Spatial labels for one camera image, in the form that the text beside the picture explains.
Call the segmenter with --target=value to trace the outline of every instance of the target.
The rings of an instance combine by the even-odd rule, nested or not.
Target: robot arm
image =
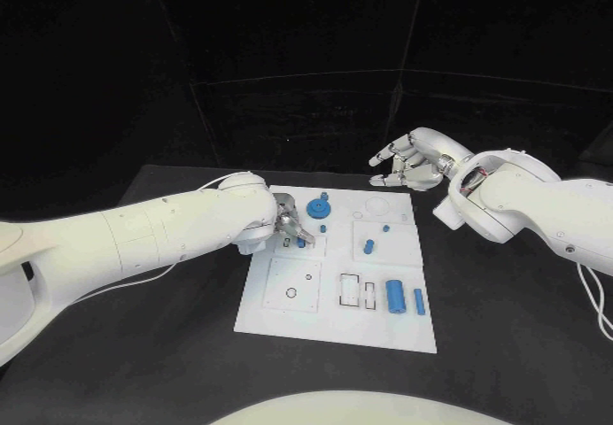
[[[425,190],[447,177],[447,197],[434,215],[451,229],[466,223],[482,237],[503,243],[529,228],[561,257],[613,275],[613,184],[562,182],[525,152],[473,155],[428,128],[399,137],[371,165],[392,156],[392,173],[375,176],[371,184]]]
[[[218,189],[102,212],[0,222],[0,366],[88,292],[231,243],[251,254],[277,230],[314,241],[297,222],[294,199],[272,194],[249,173],[231,176]]]

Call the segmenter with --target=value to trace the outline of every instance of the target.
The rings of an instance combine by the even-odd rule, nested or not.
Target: white cable
[[[202,190],[203,188],[208,188],[208,186],[210,186],[213,183],[216,183],[219,180],[226,179],[228,177],[231,177],[232,175],[239,175],[239,174],[251,174],[251,171],[239,171],[238,173],[232,173],[232,174],[226,174],[222,177],[219,177],[218,179],[212,180],[205,186],[202,186],[202,188],[197,188],[196,190]]]
[[[111,288],[105,288],[105,290],[99,290],[98,292],[95,292],[94,294],[88,295],[86,297],[79,298],[72,305],[75,305],[76,303],[81,303],[82,301],[85,301],[88,298],[95,297],[96,295],[99,295],[102,292],[108,292],[109,290],[117,290],[118,288],[125,288],[127,286],[131,285],[140,285],[141,283],[154,281],[156,279],[160,279],[171,270],[173,267],[177,265],[179,263],[174,263],[164,271],[161,274],[158,274],[156,277],[151,277],[150,279],[144,279],[143,281],[137,281],[137,282],[130,282],[130,283],[122,283],[118,286],[111,286]]]
[[[585,267],[587,271],[591,274],[591,277],[594,278],[596,286],[597,286],[597,292],[598,292],[598,300],[596,305],[594,295],[591,293],[590,287],[587,286],[585,277],[584,277],[584,271],[581,270],[581,265],[577,263],[577,271],[578,271],[578,277],[581,278],[581,282],[585,287],[587,296],[590,297],[591,305],[594,306],[596,313],[597,313],[597,326],[600,327],[600,330],[604,334],[604,336],[613,341],[613,336],[609,334],[607,330],[604,329],[603,322],[609,325],[609,327],[613,329],[613,324],[610,323],[610,320],[607,316],[604,315],[604,290],[603,290],[603,284],[600,283],[600,279],[596,276],[594,270],[590,267]]]

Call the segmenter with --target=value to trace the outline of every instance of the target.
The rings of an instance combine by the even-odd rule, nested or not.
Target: white puzzle board
[[[271,192],[294,197],[300,224],[317,241],[314,248],[298,248],[293,237],[277,234],[265,250],[252,254],[234,330],[435,353],[409,195],[291,186],[271,186]],[[307,203],[321,192],[329,194],[330,214],[316,220],[307,215]],[[369,255],[363,253],[368,239],[373,240]],[[340,274],[356,275],[358,284],[352,276],[340,286]],[[402,314],[388,312],[388,280],[402,281]],[[358,306],[340,304],[340,288],[347,304]],[[417,313],[414,289],[421,289],[425,315]],[[366,308],[366,298],[373,309]]]

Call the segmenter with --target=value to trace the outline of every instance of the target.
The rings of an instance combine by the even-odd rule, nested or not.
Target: black wall
[[[163,4],[225,166],[378,173],[430,126],[562,172],[611,119],[610,2]]]
[[[213,166],[157,1],[0,0],[0,220],[114,206],[146,163]]]

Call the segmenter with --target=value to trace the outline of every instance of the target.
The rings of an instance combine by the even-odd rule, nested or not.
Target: black table surface
[[[121,203],[232,171],[144,166]],[[271,185],[379,189],[363,175],[255,173]],[[513,424],[609,424],[613,343],[574,263],[528,230],[505,244],[450,231],[431,215],[444,190],[412,194],[438,354],[235,333],[251,257],[231,245],[62,312],[6,370],[0,423],[205,424],[283,395],[368,390]]]

